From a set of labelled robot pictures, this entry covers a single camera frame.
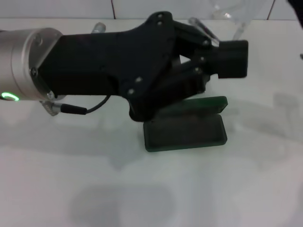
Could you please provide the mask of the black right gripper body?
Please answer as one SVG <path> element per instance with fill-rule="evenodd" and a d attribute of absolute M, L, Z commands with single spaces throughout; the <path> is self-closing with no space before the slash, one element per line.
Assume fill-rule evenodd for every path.
<path fill-rule="evenodd" d="M 288 3 L 293 8 L 300 26 L 303 27 L 303 0 L 288 0 Z"/>

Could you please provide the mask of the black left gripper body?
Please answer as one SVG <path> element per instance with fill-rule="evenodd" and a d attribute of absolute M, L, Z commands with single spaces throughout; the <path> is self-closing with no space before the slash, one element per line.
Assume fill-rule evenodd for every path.
<path fill-rule="evenodd" d="M 172 14 L 156 12 L 128 31 L 61 36 L 38 72 L 56 95 L 123 97 L 131 118 L 144 122 L 155 112 L 151 87 L 174 44 Z"/>

